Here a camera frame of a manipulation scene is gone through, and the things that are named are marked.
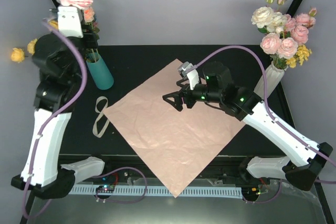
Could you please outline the pink wrapping paper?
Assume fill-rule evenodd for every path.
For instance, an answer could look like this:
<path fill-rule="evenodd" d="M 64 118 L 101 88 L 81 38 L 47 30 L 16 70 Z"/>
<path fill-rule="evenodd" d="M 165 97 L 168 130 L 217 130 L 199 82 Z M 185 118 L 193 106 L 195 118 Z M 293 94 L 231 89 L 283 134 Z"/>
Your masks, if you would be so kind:
<path fill-rule="evenodd" d="M 104 114 L 145 162 L 162 158 L 208 165 L 244 123 L 201 102 L 182 111 L 165 102 L 162 96 L 178 89 L 180 65 L 179 60 L 172 61 Z M 161 183 L 174 197 L 189 185 Z"/>

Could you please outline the yellow and blue flower bunch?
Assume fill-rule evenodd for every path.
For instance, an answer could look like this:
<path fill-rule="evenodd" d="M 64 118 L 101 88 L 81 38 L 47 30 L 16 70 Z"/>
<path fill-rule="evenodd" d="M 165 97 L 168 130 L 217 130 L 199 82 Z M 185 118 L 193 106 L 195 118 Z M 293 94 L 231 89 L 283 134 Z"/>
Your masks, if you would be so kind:
<path fill-rule="evenodd" d="M 51 27 L 58 29 L 58 22 L 55 19 L 49 20 L 48 24 Z M 33 55 L 35 53 L 35 46 L 36 46 L 37 40 L 38 40 L 37 38 L 33 39 L 27 45 L 27 52 L 30 55 Z M 11 61 L 20 63 L 25 60 L 26 55 L 22 48 L 13 48 L 10 58 L 11 58 Z"/>

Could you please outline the cream printed ribbon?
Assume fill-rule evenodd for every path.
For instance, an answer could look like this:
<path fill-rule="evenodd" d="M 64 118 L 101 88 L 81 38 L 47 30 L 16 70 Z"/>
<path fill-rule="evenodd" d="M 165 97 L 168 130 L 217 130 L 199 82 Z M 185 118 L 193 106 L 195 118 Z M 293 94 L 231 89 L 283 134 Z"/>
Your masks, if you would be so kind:
<path fill-rule="evenodd" d="M 98 104 L 100 102 L 104 101 L 104 105 L 102 107 L 102 109 L 98 109 Z M 108 107 L 108 98 L 104 97 L 104 96 L 100 96 L 96 99 L 96 105 L 95 105 L 95 112 L 98 114 L 97 118 L 94 121 L 93 127 L 92 127 L 92 133 L 95 137 L 97 138 L 102 138 L 102 136 L 104 135 L 105 131 L 107 130 L 110 121 L 108 120 L 108 118 L 104 115 L 104 110 Z M 98 122 L 103 118 L 106 118 L 106 121 L 102 127 L 101 130 L 98 130 Z"/>

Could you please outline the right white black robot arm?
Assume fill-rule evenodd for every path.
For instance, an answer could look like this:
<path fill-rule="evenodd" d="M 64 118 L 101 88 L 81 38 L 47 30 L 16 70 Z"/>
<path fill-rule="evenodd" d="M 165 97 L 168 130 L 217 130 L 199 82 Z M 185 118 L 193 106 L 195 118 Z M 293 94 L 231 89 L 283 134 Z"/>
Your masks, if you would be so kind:
<path fill-rule="evenodd" d="M 326 164 L 333 148 L 328 143 L 316 143 L 272 112 L 253 91 L 233 83 L 230 71 L 220 62 L 207 63 L 203 68 L 205 84 L 194 66 L 185 62 L 179 66 L 182 79 L 179 91 L 163 95 L 162 99 L 182 111 L 196 102 L 217 109 L 256 129 L 285 153 L 280 158 L 248 158 L 238 171 L 239 179 L 250 184 L 255 179 L 284 179 L 295 188 L 309 191 Z"/>

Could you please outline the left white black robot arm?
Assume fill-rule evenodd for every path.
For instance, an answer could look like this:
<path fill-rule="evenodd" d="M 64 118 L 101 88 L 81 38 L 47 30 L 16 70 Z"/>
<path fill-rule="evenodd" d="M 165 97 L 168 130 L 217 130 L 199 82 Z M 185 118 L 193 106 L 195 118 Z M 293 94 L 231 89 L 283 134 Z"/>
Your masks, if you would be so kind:
<path fill-rule="evenodd" d="M 39 68 L 40 84 L 34 99 L 34 133 L 26 165 L 11 185 L 28 189 L 40 199 L 64 198 L 77 183 L 95 176 L 106 182 L 113 174 L 111 166 L 94 156 L 58 163 L 65 129 L 78 92 L 85 87 L 82 81 L 87 80 L 86 65 L 77 60 L 84 58 L 93 38 L 88 29 L 83 37 L 68 37 L 77 55 L 54 33 L 43 35 L 35 44 L 32 61 Z"/>

